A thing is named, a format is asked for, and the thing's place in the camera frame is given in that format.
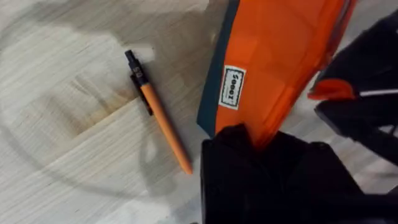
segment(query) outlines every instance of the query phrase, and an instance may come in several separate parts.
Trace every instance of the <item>orange backpack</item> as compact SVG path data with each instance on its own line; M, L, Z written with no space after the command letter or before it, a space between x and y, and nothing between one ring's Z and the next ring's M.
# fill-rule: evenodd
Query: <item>orange backpack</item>
M244 123L256 146L278 132L333 56L356 0L231 0L198 124L210 136Z

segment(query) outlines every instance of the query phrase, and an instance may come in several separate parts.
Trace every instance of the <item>wood grain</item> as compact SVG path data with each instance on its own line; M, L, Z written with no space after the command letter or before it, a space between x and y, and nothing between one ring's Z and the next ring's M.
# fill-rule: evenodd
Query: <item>wood grain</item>
M227 0L0 0L0 223L200 222L195 124ZM362 0L342 46L398 7ZM133 49L195 161L179 168L129 81ZM298 101L282 130L330 143L368 192L398 170Z

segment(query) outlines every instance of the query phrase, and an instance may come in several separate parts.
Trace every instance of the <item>pen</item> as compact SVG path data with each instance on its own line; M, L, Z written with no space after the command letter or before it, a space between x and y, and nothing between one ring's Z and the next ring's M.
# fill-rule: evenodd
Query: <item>pen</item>
M135 58L131 50L126 51L124 54L129 60L129 66L132 71L132 82L139 91L140 97L146 104L149 114L153 112L155 115L155 118L163 134L165 135L167 142L173 149L181 168L185 171L185 173L192 174L193 171L190 160L188 159L182 143L180 142L177 133L174 131L159 98L145 76L141 64L139 63L138 59Z

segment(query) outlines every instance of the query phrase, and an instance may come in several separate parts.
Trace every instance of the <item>fabric label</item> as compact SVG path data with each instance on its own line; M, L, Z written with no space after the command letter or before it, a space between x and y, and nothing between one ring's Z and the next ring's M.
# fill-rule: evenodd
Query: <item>fabric label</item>
M238 109L245 74L246 71L242 68L225 65L219 105Z

